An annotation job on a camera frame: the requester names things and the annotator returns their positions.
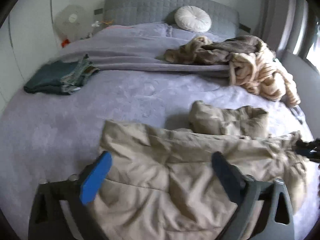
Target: gray tufted headboard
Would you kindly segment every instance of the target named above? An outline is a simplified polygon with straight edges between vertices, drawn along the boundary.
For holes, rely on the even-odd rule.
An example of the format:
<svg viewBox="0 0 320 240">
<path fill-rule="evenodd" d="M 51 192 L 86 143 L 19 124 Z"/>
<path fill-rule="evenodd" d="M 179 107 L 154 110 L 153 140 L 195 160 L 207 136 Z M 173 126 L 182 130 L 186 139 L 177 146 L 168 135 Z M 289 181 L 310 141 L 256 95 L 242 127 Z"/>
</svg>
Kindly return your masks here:
<svg viewBox="0 0 320 240">
<path fill-rule="evenodd" d="M 237 35 L 238 12 L 211 0 L 105 0 L 104 19 L 124 26 L 151 22 L 174 24 L 175 11 L 185 5 L 197 6 L 210 15 L 210 32 L 228 37 Z"/>
</svg>

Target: bed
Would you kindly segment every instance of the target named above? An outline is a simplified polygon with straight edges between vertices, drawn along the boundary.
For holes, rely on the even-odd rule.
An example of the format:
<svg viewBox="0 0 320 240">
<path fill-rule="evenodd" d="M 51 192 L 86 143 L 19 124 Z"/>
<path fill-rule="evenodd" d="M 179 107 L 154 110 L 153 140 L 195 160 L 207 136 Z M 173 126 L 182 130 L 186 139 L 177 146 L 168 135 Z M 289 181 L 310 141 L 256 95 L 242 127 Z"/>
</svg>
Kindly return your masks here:
<svg viewBox="0 0 320 240">
<path fill-rule="evenodd" d="M 238 13 L 211 0 L 106 0 L 104 20 L 114 20 L 114 26 L 70 44 L 55 58 L 68 62 L 88 53 L 102 71 L 70 96 L 21 89 L 12 98 L 0 121 L 0 207 L 21 239 L 27 239 L 39 180 L 65 180 L 92 162 L 106 119 L 188 128 L 191 104 L 203 100 L 220 108 L 262 107 L 273 136 L 300 130 L 304 140 L 312 140 L 307 124 L 284 103 L 228 86 L 225 65 L 209 72 L 207 66 L 172 65 L 161 58 L 197 35 L 174 24 L 174 11 L 183 5 L 210 15 L 212 28 L 205 35 L 213 41 L 236 36 Z M 317 165 L 309 172 L 308 196 L 294 216 L 296 240 L 304 239 L 319 217 Z"/>
</svg>

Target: metal bolt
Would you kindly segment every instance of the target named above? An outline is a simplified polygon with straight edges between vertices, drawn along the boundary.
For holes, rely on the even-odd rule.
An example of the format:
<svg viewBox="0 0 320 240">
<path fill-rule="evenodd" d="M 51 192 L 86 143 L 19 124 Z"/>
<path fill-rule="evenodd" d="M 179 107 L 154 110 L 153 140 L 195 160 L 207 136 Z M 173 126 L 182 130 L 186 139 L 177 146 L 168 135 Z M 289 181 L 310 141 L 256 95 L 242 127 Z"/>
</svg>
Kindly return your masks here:
<svg viewBox="0 0 320 240">
<path fill-rule="evenodd" d="M 254 178 L 254 176 L 252 176 L 252 175 L 245 175 L 245 176 L 244 176 L 244 179 L 245 179 L 246 181 L 255 181 L 255 178 Z"/>
<path fill-rule="evenodd" d="M 72 175 L 70 175 L 69 178 L 68 178 L 68 180 L 70 180 L 70 181 L 76 181 L 76 180 L 78 180 L 78 179 L 79 179 L 79 177 L 78 177 L 77 174 L 72 174 Z"/>
<path fill-rule="evenodd" d="M 277 184 L 280 184 L 280 185 L 283 185 L 284 184 L 284 181 L 282 179 L 279 179 L 279 178 L 275 178 L 273 180 L 273 182 L 277 183 Z"/>
<path fill-rule="evenodd" d="M 39 184 L 43 185 L 43 184 L 47 184 L 48 181 L 46 179 L 40 179 L 39 180 Z"/>
</svg>

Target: beige blanket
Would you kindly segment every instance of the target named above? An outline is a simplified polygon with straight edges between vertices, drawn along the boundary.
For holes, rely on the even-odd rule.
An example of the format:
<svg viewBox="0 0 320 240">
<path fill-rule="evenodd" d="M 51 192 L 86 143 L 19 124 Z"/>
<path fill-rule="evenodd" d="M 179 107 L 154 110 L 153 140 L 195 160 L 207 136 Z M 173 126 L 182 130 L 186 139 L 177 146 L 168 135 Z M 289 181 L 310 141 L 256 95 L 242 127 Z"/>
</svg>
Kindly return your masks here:
<svg viewBox="0 0 320 240">
<path fill-rule="evenodd" d="M 206 36 L 198 36 L 178 49 L 168 49 L 164 57 L 175 64 L 229 63 L 231 85 L 242 86 L 249 93 L 272 101 L 279 101 L 287 94 L 289 107 L 300 104 L 292 75 L 258 37 L 247 35 L 212 42 Z"/>
<path fill-rule="evenodd" d="M 219 135 L 106 121 L 100 147 L 112 153 L 113 166 L 90 206 L 92 215 L 110 240 L 213 240 L 236 209 L 211 168 L 215 151 L 257 180 L 282 178 L 297 211 L 306 195 L 308 166 L 292 151 L 300 135 L 246 136 L 254 130 L 266 136 L 266 118 L 262 109 L 229 111 L 197 101 L 190 112 L 193 129 Z M 204 120 L 219 129 L 210 130 Z"/>
</svg>

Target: round white pillow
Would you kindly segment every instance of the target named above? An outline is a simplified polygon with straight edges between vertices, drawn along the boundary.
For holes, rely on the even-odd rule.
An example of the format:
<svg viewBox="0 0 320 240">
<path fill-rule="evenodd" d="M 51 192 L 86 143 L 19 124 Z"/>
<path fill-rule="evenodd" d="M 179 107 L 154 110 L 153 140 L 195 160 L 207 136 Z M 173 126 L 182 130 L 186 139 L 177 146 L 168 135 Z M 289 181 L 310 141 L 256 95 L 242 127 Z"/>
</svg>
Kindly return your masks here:
<svg viewBox="0 0 320 240">
<path fill-rule="evenodd" d="M 174 15 L 176 24 L 186 31 L 205 33 L 211 28 L 211 18 L 196 6 L 182 6 Z"/>
</svg>

